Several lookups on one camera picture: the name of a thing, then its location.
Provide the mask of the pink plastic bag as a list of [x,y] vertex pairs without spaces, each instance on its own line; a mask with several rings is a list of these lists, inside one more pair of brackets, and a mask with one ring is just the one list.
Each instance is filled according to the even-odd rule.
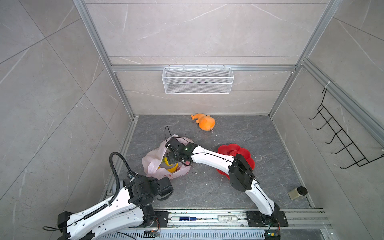
[[163,163],[165,154],[169,152],[169,150],[165,147],[166,143],[166,140],[162,141],[157,149],[150,151],[145,157],[142,158],[142,165],[147,177],[153,177],[158,180],[168,177],[172,180],[187,175],[190,172],[191,166],[185,166],[182,163],[179,163],[179,167],[176,172],[170,173],[168,171],[170,166]]

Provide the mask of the yellow fake banana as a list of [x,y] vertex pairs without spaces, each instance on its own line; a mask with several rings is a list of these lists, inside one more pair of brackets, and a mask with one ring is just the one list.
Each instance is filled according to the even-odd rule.
[[169,171],[170,173],[174,173],[174,172],[176,172],[176,171],[178,170],[178,167],[179,167],[179,164],[174,164],[174,165],[172,165],[172,166],[170,166],[170,167],[168,168],[168,171]]

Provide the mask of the orange toy fruit with loop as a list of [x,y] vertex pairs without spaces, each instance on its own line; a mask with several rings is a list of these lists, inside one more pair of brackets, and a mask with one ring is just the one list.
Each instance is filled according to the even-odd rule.
[[196,121],[201,130],[213,132],[213,129],[216,125],[216,121],[211,116],[198,113],[195,115],[191,115],[191,118],[192,120]]

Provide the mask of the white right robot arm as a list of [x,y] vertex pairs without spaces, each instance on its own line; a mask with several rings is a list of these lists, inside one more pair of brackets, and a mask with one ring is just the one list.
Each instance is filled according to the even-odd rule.
[[279,221],[280,207],[262,190],[251,166],[242,155],[215,153],[195,143],[184,144],[179,139],[180,137],[171,137],[166,141],[165,147],[171,154],[167,159],[171,163],[204,164],[224,172],[229,176],[231,186],[237,191],[244,192],[257,206],[263,224],[274,227],[282,225]]

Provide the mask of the red flower-shaped plate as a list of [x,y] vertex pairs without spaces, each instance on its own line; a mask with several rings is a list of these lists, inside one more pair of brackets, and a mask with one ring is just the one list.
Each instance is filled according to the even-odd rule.
[[236,155],[241,155],[249,164],[252,170],[254,170],[256,167],[255,161],[252,159],[250,151],[240,147],[237,144],[221,145],[218,147],[217,153],[233,157]]

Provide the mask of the blue marker pen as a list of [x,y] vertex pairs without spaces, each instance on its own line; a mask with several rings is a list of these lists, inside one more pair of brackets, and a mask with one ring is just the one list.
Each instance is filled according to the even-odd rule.
[[180,222],[196,221],[197,219],[196,217],[179,217]]

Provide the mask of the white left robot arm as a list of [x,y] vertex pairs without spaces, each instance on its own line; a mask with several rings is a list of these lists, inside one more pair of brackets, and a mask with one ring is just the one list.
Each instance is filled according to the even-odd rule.
[[152,206],[173,193],[169,178],[160,180],[136,175],[124,180],[117,196],[112,196],[78,213],[58,215],[61,240],[96,240],[124,228],[148,227],[156,219]]

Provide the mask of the white tube on rail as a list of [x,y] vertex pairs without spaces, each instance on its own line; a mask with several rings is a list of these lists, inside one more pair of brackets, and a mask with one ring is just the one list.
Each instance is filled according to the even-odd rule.
[[219,222],[237,222],[238,217],[229,215],[229,216],[218,216],[218,221]]

